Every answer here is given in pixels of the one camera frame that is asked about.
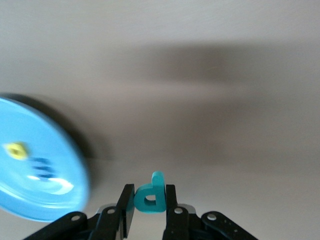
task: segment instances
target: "yellow object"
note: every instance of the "yellow object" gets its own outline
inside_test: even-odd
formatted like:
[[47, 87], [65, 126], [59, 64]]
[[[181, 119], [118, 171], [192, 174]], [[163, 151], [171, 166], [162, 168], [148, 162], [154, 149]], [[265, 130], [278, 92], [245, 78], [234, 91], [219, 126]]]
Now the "yellow object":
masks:
[[28, 157], [26, 145], [23, 142], [12, 142], [4, 145], [10, 157], [17, 160], [25, 160]]

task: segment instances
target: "blue plate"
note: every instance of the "blue plate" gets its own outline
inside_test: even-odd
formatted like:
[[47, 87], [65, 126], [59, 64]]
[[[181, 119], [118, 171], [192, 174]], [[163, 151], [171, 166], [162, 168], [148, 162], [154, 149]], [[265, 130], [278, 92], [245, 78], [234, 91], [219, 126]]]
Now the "blue plate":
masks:
[[52, 222], [81, 211], [89, 176], [77, 146], [40, 111], [0, 97], [0, 206], [20, 217]]

